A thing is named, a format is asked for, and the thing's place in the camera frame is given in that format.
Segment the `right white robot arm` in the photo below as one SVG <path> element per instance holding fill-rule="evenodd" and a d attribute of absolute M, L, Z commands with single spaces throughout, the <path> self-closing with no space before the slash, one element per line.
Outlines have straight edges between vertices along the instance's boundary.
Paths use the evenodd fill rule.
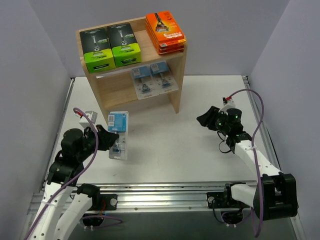
<path fill-rule="evenodd" d="M 224 202 L 240 202 L 253 209 L 264 221 L 291 218 L 298 213 L 297 184 L 291 173 L 275 167 L 254 145 L 254 139 L 244 131 L 242 111 L 229 108 L 221 111 L 215 106 L 197 117 L 202 127 L 222 134 L 230 152 L 237 155 L 256 175 L 257 185 L 244 182 L 226 184 Z"/>

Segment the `blue razor blister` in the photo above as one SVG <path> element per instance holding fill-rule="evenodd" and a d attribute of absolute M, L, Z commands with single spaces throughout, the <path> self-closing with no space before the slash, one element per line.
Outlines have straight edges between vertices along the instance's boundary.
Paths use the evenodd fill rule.
<path fill-rule="evenodd" d="M 165 61 L 156 62 L 149 66 L 156 89 L 160 95 L 175 92 L 179 89 Z"/>
<path fill-rule="evenodd" d="M 131 70 L 131 76 L 138 100 L 156 97 L 160 94 L 150 69 L 147 66 L 133 68 Z"/>
<path fill-rule="evenodd" d="M 114 160 L 125 161 L 128 158 L 128 128 L 129 112 L 128 111 L 111 111 L 108 114 L 107 121 L 108 131 L 118 134 L 119 138 L 109 149 L 109 158 Z"/>

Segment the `second left white arm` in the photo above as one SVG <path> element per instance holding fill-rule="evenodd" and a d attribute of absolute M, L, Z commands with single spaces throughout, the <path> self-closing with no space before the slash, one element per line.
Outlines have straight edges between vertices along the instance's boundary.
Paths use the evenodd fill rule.
<path fill-rule="evenodd" d="M 118 140 L 119 135 L 105 130 L 100 124 L 84 130 L 72 128 L 63 134 L 61 150 L 49 168 L 49 183 L 65 186 L 62 193 L 70 195 L 76 189 L 72 202 L 58 219 L 53 238 L 66 240 L 79 222 L 85 227 L 100 227 L 105 211 L 117 208 L 117 194 L 102 194 L 101 189 L 90 183 L 77 185 L 80 174 L 88 166 L 84 161 L 95 158 L 98 151 L 107 151 Z"/>

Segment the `green black razor box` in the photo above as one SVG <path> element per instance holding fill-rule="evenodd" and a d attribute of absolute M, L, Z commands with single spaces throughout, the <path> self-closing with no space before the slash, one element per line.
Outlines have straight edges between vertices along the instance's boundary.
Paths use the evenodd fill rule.
<path fill-rule="evenodd" d="M 141 63 L 141 49 L 129 22 L 107 27 L 108 38 L 117 68 Z"/>
<path fill-rule="evenodd" d="M 114 55 L 105 27 L 79 33 L 84 62 L 90 74 L 116 68 Z"/>

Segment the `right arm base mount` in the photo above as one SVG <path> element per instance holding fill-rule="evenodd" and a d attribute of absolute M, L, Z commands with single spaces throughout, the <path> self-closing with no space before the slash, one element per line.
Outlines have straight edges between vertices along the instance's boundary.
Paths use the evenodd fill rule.
<path fill-rule="evenodd" d="M 241 209 L 249 208 L 248 205 L 235 200 L 228 200 L 221 191 L 207 192 L 207 206 L 209 209 Z"/>

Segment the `orange Fusion box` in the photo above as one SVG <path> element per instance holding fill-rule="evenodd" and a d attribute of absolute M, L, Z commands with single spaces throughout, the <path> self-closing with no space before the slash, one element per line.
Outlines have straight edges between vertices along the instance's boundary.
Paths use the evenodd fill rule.
<path fill-rule="evenodd" d="M 170 46 L 170 47 L 165 47 L 165 48 L 158 48 L 156 51 L 159 55 L 165 55 L 165 54 L 169 54 L 169 53 L 175 53 L 175 52 L 179 52 L 179 51 L 184 51 L 185 49 L 185 46 L 184 45 L 180 45 L 180 46 L 177 46 L 177 47 L 173 47 L 173 46 Z"/>
<path fill-rule="evenodd" d="M 168 52 L 174 52 L 174 51 L 180 51 L 184 49 L 185 42 L 178 42 L 176 44 L 171 44 L 168 46 L 158 46 L 156 48 L 156 51 L 159 53 L 168 53 Z"/>
<path fill-rule="evenodd" d="M 155 42 L 160 47 L 183 44 L 185 35 L 170 11 L 149 13 L 146 25 Z"/>

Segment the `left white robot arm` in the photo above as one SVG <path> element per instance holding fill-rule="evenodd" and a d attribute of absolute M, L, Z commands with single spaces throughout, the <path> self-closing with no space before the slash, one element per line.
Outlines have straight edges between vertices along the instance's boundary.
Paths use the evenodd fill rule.
<path fill-rule="evenodd" d="M 116 208 L 114 194 L 103 196 L 98 186 L 89 183 L 77 186 L 77 181 L 88 169 L 83 162 L 88 157 L 94 159 L 98 151 L 109 150 L 119 137 L 99 124 L 64 133 L 61 150 L 49 168 L 40 207 L 25 239 L 66 240 L 81 219 L 89 221 L 86 211 Z"/>

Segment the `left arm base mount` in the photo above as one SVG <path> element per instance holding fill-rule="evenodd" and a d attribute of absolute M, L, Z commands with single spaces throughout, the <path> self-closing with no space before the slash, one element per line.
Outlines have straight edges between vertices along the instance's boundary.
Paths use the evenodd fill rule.
<path fill-rule="evenodd" d="M 76 191 L 78 194 L 87 195 L 88 198 L 91 198 L 92 204 L 89 211 L 115 211 L 118 204 L 118 195 L 113 193 L 102 194 L 98 186 L 83 183 L 77 188 Z"/>

